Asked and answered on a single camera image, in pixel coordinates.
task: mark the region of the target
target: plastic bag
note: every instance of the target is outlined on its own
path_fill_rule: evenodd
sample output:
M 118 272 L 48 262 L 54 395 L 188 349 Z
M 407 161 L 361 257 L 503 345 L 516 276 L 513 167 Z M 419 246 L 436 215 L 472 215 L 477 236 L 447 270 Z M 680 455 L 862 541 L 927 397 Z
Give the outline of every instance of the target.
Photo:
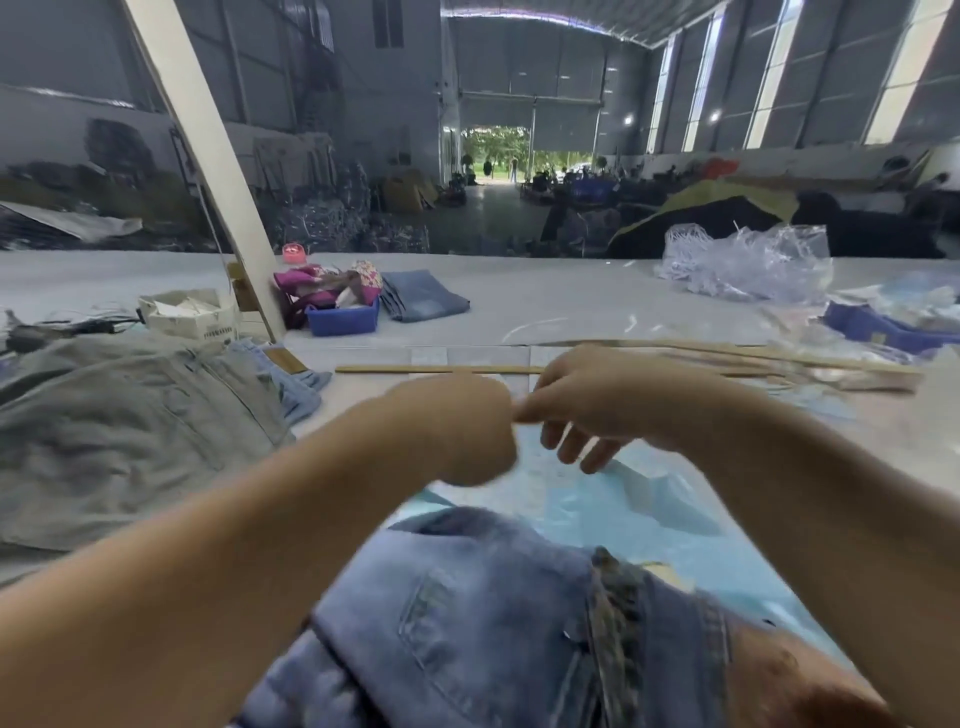
M 699 225 L 675 225 L 667 231 L 658 275 L 731 301 L 817 303 L 833 280 L 833 260 L 822 226 L 742 228 L 715 240 Z

